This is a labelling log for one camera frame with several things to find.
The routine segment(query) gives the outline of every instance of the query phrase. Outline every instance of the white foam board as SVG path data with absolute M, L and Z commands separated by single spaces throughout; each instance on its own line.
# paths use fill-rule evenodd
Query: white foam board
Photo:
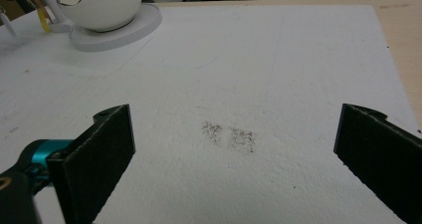
M 130 104 L 137 153 L 96 223 L 401 223 L 333 153 L 341 105 L 417 123 L 368 6 L 162 8 L 84 53 L 35 14 L 0 28 L 0 169 Z M 63 218 L 53 188 L 36 197 Z

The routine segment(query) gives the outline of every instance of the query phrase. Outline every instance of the wooden surface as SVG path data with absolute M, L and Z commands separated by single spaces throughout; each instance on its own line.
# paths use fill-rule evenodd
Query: wooden surface
M 163 3 L 168 6 L 254 5 L 371 5 L 373 6 L 404 89 L 422 126 L 422 0 L 274 0 Z

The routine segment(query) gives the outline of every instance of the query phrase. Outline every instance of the white surface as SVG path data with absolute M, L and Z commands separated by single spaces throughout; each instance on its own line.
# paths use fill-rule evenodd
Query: white surface
M 153 32 L 162 21 L 159 9 L 152 4 L 141 4 L 133 19 L 114 31 L 98 33 L 74 25 L 71 41 L 84 52 L 101 52 L 125 46 Z
M 401 223 L 332 151 L 343 103 L 417 127 L 371 7 L 161 12 L 152 34 L 99 53 L 43 34 L 36 14 L 14 22 L 18 40 L 0 28 L 0 170 L 130 104 L 137 153 L 98 224 Z M 62 222 L 53 189 L 36 199 Z

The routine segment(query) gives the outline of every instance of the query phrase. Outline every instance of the table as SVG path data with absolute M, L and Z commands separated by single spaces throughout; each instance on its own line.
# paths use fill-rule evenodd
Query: table
M 374 8 L 400 79 L 422 126 L 422 0 L 271 0 L 221 1 L 199 3 L 162 3 L 161 7 L 253 5 L 370 5 Z
M 165 11 L 167 23 L 161 26 L 159 32 L 143 41 L 138 41 L 133 46 L 112 50 L 97 57 L 93 54 L 76 53 L 67 42 L 66 35 L 41 36 L 38 34 L 34 35 L 36 38 L 31 37 L 32 35 L 28 34 L 34 34 L 39 29 L 35 26 L 37 21 L 25 20 L 30 24 L 25 24 L 25 28 L 30 27 L 31 30 L 25 34 L 26 40 L 22 42 L 23 45 L 12 44 L 8 49 L 3 50 L 3 54 L 5 54 L 3 61 L 7 60 L 8 62 L 2 64 L 5 66 L 5 74 L 2 76 L 4 87 L 1 89 L 5 91 L 3 93 L 5 100 L 0 101 L 4 105 L 0 112 L 4 114 L 3 123 L 5 124 L 4 128 L 0 130 L 4 134 L 2 146 L 4 152 L 2 152 L 0 164 L 5 166 L 7 163 L 15 161 L 27 141 L 38 138 L 40 135 L 46 138 L 72 138 L 73 135 L 77 135 L 92 123 L 90 114 L 98 112 L 99 108 L 128 102 L 133 104 L 132 121 L 136 128 L 134 136 L 138 153 L 126 171 L 126 177 L 121 180 L 109 203 L 105 206 L 99 223 L 107 223 L 107 221 L 115 223 L 117 219 L 127 221 L 124 218 L 131 218 L 131 221 L 127 221 L 127 223 L 138 223 L 136 218 L 144 218 L 145 222 L 156 220 L 160 223 L 177 222 L 174 221 L 177 220 L 174 218 L 179 218 L 180 222 L 183 222 L 181 220 L 186 221 L 185 218 L 189 218 L 190 215 L 192 215 L 192 219 L 189 219 L 191 223 L 212 223 L 218 218 L 221 218 L 220 222 L 227 222 L 230 218 L 234 218 L 231 220 L 236 222 L 236 218 L 242 215 L 245 218 L 251 218 L 248 220 L 253 223 L 253 220 L 263 221 L 265 219 L 260 218 L 266 217 L 272 217 L 275 220 L 280 216 L 281 211 L 289 218 L 286 220 L 293 220 L 292 223 L 309 222 L 310 219 L 301 219 L 307 215 L 308 218 L 317 217 L 316 223 L 335 222 L 335 220 L 342 223 L 354 223 L 359 222 L 359 218 L 362 218 L 361 223 L 365 221 L 373 223 L 373 220 L 378 220 L 378 218 L 384 218 L 386 222 L 395 220 L 399 223 L 397 217 L 380 205 L 373 193 L 362 185 L 332 153 L 338 122 L 337 111 L 340 108 L 338 100 L 332 101 L 334 103 L 330 104 L 325 101 L 314 102 L 307 98 L 307 92 L 312 93 L 313 88 L 319 86 L 328 87 L 328 93 L 341 93 L 336 86 L 324 82 L 329 79 L 323 79 L 325 73 L 334 73 L 331 69 L 338 67 L 345 68 L 346 72 L 343 70 L 343 77 L 334 76 L 336 84 L 342 85 L 344 77 L 346 77 L 344 74 L 349 75 L 350 72 L 354 72 L 355 79 L 362 78 L 365 82 L 379 88 L 388 87 L 388 83 L 393 78 L 395 84 L 399 86 L 392 88 L 395 88 L 395 92 L 397 92 L 396 88 L 402 91 L 373 11 L 360 6 L 353 9 L 348 6 L 344 9 L 336 6 L 326 7 L 327 10 L 334 11 L 336 14 L 338 11 L 347 12 L 348 17 L 339 16 L 341 17 L 340 24 L 343 25 L 349 24 L 349 18 L 354 18 L 350 16 L 356 14 L 354 11 L 359 11 L 358 14 L 367 16 L 367 19 L 370 20 L 364 21 L 372 21 L 372 25 L 375 21 L 376 26 L 372 26 L 374 30 L 370 31 L 375 31 L 376 36 L 366 36 L 370 33 L 362 28 L 367 28 L 368 22 L 360 20 L 358 31 L 361 33 L 354 33 L 356 36 L 352 37 L 359 38 L 359 41 L 354 39 L 354 44 L 356 41 L 358 44 L 355 47 L 355 51 L 359 52 L 357 54 L 363 52 L 372 58 L 373 66 L 369 69 L 371 73 L 363 74 L 362 69 L 354 66 L 356 62 L 353 51 L 352 54 L 344 52 L 344 57 L 341 60 L 335 60 L 329 69 L 319 73 L 322 75 L 320 76 L 322 79 L 307 83 L 308 80 L 313 79 L 314 70 L 317 69 L 317 66 L 310 66 L 315 62 L 313 58 L 304 56 L 307 61 L 307 67 L 304 69 L 301 66 L 303 64 L 296 61 L 297 57 L 302 57 L 302 54 L 294 53 L 290 55 L 288 62 L 283 63 L 281 61 L 288 57 L 286 54 L 283 54 L 283 59 L 280 59 L 280 56 L 276 56 L 274 59 L 271 56 L 262 56 L 262 54 L 269 55 L 267 50 L 262 47 L 268 48 L 268 41 L 273 44 L 275 41 L 281 41 L 282 36 L 279 35 L 277 40 L 272 36 L 274 32 L 282 31 L 280 28 L 281 25 L 284 25 L 281 24 L 283 19 L 279 18 L 289 14 L 290 17 L 298 19 L 296 16 L 298 11 L 308 11 L 308 13 L 304 13 L 307 16 L 304 14 L 299 16 L 300 21 L 306 21 L 308 14 L 312 14 L 310 11 L 319 12 L 323 6 L 303 6 L 299 10 L 296 6 L 295 10 L 290 10 L 289 7 L 286 9 L 271 6 L 266 11 L 262 9 L 261 5 L 372 5 L 382 25 L 401 79 L 405 84 L 407 95 L 412 102 L 413 109 L 418 114 L 418 121 L 421 123 L 420 99 L 418 98 L 421 89 L 418 74 L 420 75 L 421 69 L 416 65 L 416 62 L 422 61 L 417 53 L 421 47 L 421 39 L 419 39 L 420 34 L 413 34 L 419 27 L 417 23 L 420 23 L 417 15 L 422 4 L 421 0 L 240 1 L 175 3 L 160 4 L 160 6 L 216 6 L 222 4 L 259 5 L 250 8 L 249 11 L 253 11 L 258 16 L 265 14 L 261 15 L 261 18 L 265 19 L 268 18 L 268 11 L 272 11 L 271 14 L 279 12 L 278 16 L 271 18 L 272 20 L 268 23 L 270 26 L 267 28 L 271 28 L 272 33 L 259 34 L 264 34 L 267 40 L 254 40 L 261 42 L 263 46 L 248 47 L 252 44 L 250 40 L 246 40 L 247 42 L 242 44 L 245 45 L 244 49 L 252 47 L 259 50 L 261 52 L 260 60 L 245 64 L 242 63 L 245 58 L 239 60 L 232 59 L 230 56 L 232 52 L 236 52 L 240 44 L 239 41 L 244 41 L 242 40 L 244 35 L 249 34 L 251 26 L 252 28 L 259 27 L 255 26 L 256 22 L 250 17 L 250 13 L 245 10 L 244 6 L 226 6 L 220 10 L 217 8 L 218 18 L 230 18 L 231 21 L 235 21 L 236 15 L 238 15 L 238 18 L 245 19 L 243 22 L 251 23 L 242 23 L 248 24 L 245 26 L 248 29 L 231 30 L 237 36 L 232 37 L 232 40 L 236 41 L 235 44 L 231 43 L 231 46 L 225 47 L 230 51 L 227 52 L 223 49 L 222 55 L 218 53 L 217 56 L 214 56 L 207 52 L 208 49 L 205 49 L 206 51 L 204 49 L 195 50 L 195 44 L 190 43 L 194 41 L 197 42 L 197 46 L 201 46 L 205 44 L 202 43 L 205 41 L 207 46 L 213 47 L 215 51 L 216 47 L 221 46 L 221 41 L 233 42 L 230 39 L 225 40 L 226 36 L 221 34 L 215 36 L 215 40 L 209 35 L 205 40 L 199 36 L 198 39 L 190 37 L 190 40 L 184 40 L 184 42 L 189 41 L 188 47 L 191 49 L 189 51 L 194 50 L 192 53 L 196 56 L 190 57 L 188 64 L 185 63 L 186 59 L 180 52 L 182 48 L 176 47 L 177 43 L 174 41 L 183 40 L 183 34 L 188 34 L 191 30 L 183 30 L 184 26 L 182 25 L 185 25 L 186 19 L 178 16 L 186 16 L 187 19 L 190 19 L 188 21 L 195 24 L 195 28 L 200 25 L 208 25 L 203 21 L 208 22 L 209 20 L 203 19 L 199 23 L 195 23 L 196 17 L 188 16 L 189 13 L 185 11 L 174 15 L 172 12 L 180 11 L 167 9 Z M 195 10 L 196 15 L 202 14 L 199 9 L 188 11 L 192 10 Z M 215 10 L 208 7 L 207 11 L 212 11 L 215 15 Z M 290 24 L 289 28 L 293 29 L 282 31 L 283 38 L 285 38 L 283 40 L 284 49 L 277 51 L 285 52 L 288 48 L 289 52 L 296 52 L 289 48 L 293 46 L 292 41 L 296 41 L 297 35 L 302 35 L 304 29 L 295 29 L 292 24 L 297 23 L 288 22 L 290 22 L 288 23 Z M 318 26 L 320 32 L 328 36 L 332 35 L 333 30 L 329 29 L 328 22 L 318 24 L 322 24 L 322 26 Z M 219 23 L 215 19 L 212 25 L 218 27 Z M 176 31 L 184 33 L 181 35 L 175 33 L 173 30 L 175 27 L 178 29 Z M 195 35 L 202 35 L 201 31 L 194 29 L 193 32 Z M 310 31 L 315 32 L 314 27 L 307 30 L 308 34 Z M 337 35 L 341 35 L 340 30 L 336 29 L 335 31 Z M 221 29 L 215 29 L 214 32 L 220 33 Z M 375 42 L 372 43 L 372 40 L 369 39 L 364 41 L 366 37 L 373 38 Z M 168 52 L 171 56 L 163 56 L 162 53 L 156 52 L 162 48 L 163 41 L 168 41 L 164 40 L 167 38 L 171 38 L 169 40 L 172 41 L 174 50 L 177 50 L 177 52 Z M 318 40 L 302 39 L 301 41 L 304 41 L 304 45 L 311 42 L 312 45 L 307 49 L 310 53 L 315 54 L 313 48 L 318 48 L 316 44 Z M 330 47 L 335 48 L 336 44 L 340 44 L 345 48 L 344 51 L 348 51 L 349 47 L 344 47 L 343 41 L 344 39 L 340 39 L 338 43 L 330 43 Z M 52 48 L 51 44 L 60 44 L 60 46 Z M 375 44 L 376 49 L 369 50 L 373 47 L 368 47 L 368 44 Z M 15 48 L 13 46 L 20 46 L 21 54 L 31 53 L 32 56 L 16 54 L 16 56 L 6 57 L 8 52 L 13 54 Z M 373 56 L 373 51 L 379 52 L 376 54 L 382 56 Z M 251 54 L 244 55 L 247 59 L 254 59 Z M 388 73 L 384 76 L 383 70 L 392 71 L 394 77 L 390 77 Z M 249 74 L 253 73 L 256 73 L 257 76 L 250 81 L 252 76 L 250 77 Z M 375 79 L 372 75 L 375 75 L 377 81 L 381 82 L 373 82 L 372 80 Z M 221 78 L 217 80 L 218 83 L 212 83 L 214 82 L 213 78 L 218 76 Z M 296 76 L 301 78 L 299 79 L 301 82 L 304 81 L 304 86 L 301 82 L 296 83 Z M 411 81 L 410 85 L 406 85 L 406 81 Z M 356 80 L 353 78 L 348 78 L 346 83 L 352 87 L 352 93 L 359 103 L 360 97 L 362 97 L 361 91 L 365 93 L 368 86 L 356 84 Z M 379 91 L 377 88 L 370 90 L 370 95 L 374 94 L 374 91 L 375 93 Z M 395 100 L 400 100 L 401 105 L 392 111 L 400 112 L 403 111 L 401 108 L 405 108 L 405 117 L 407 118 L 404 119 L 413 120 L 416 124 L 407 101 L 402 99 L 404 94 L 402 92 L 399 94 L 400 99 L 395 99 L 396 96 L 392 94 L 398 93 L 385 90 L 382 91 L 377 103 L 374 103 L 377 97 L 366 96 L 367 99 L 364 101 L 385 105 L 390 104 L 391 101 L 394 103 Z M 306 98 L 302 103 L 296 98 L 300 96 Z M 318 112 L 318 109 L 320 111 L 329 110 L 327 109 L 328 105 L 335 107 L 332 111 L 325 111 L 329 115 Z M 295 111 L 286 110 L 288 107 L 293 107 Z M 325 124 L 329 124 L 328 130 L 322 130 L 322 126 Z M 221 133 L 214 133 L 216 134 L 214 135 L 211 133 L 212 127 L 220 127 L 217 130 L 221 129 Z M 241 139 L 236 137 L 239 133 L 243 135 Z M 248 145 L 251 145 L 252 148 L 242 149 L 243 146 L 238 144 L 239 140 L 249 143 Z M 43 190 L 37 195 L 37 198 L 40 212 L 45 215 L 43 217 L 54 220 L 47 220 L 46 223 L 60 223 L 60 220 L 54 219 L 58 218 L 57 213 L 60 212 L 54 202 L 54 192 L 51 189 Z M 277 205 L 269 206 L 268 200 Z M 122 202 L 127 206 L 120 211 Z M 234 208 L 226 208 L 228 205 L 233 205 Z M 134 212 L 131 208 L 140 208 L 142 215 Z

